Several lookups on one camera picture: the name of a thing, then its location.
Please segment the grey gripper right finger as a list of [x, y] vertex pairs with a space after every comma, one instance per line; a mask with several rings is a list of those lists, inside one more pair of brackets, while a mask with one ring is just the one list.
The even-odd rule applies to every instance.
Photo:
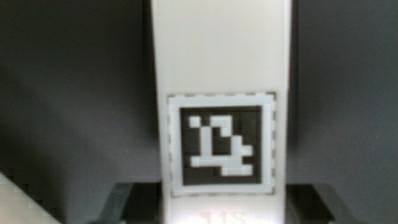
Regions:
[[287, 224], [356, 224], [338, 193], [328, 184], [287, 185]]

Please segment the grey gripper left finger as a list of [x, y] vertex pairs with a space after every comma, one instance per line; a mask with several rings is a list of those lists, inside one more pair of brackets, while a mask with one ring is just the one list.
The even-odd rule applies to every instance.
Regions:
[[90, 224], [161, 224], [161, 183], [118, 183]]

